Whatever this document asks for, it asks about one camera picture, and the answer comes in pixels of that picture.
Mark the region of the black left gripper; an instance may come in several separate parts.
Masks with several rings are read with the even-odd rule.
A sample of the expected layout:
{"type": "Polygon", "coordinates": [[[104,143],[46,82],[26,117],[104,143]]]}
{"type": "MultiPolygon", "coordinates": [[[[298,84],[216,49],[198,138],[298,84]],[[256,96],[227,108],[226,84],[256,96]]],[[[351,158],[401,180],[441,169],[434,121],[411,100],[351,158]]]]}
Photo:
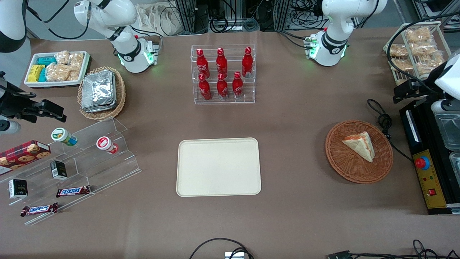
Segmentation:
{"type": "Polygon", "coordinates": [[[393,103],[397,104],[404,99],[411,98],[411,90],[413,91],[412,95],[424,96],[417,100],[417,106],[445,99],[444,91],[435,83],[435,80],[423,80],[422,82],[424,84],[416,80],[408,80],[409,87],[396,86],[393,89],[393,103]]]}

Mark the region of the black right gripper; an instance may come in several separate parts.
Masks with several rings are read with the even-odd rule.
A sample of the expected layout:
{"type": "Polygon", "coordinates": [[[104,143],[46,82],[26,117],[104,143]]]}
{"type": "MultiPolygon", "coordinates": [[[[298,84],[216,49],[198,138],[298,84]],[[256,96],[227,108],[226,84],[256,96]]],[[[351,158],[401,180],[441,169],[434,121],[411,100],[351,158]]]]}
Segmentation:
{"type": "Polygon", "coordinates": [[[36,123],[37,117],[54,118],[62,123],[67,120],[64,115],[64,108],[49,100],[42,101],[42,113],[39,110],[39,103],[32,100],[36,97],[33,92],[25,92],[5,79],[5,72],[0,73],[1,80],[1,115],[13,119],[23,119],[31,123],[36,123]]]}

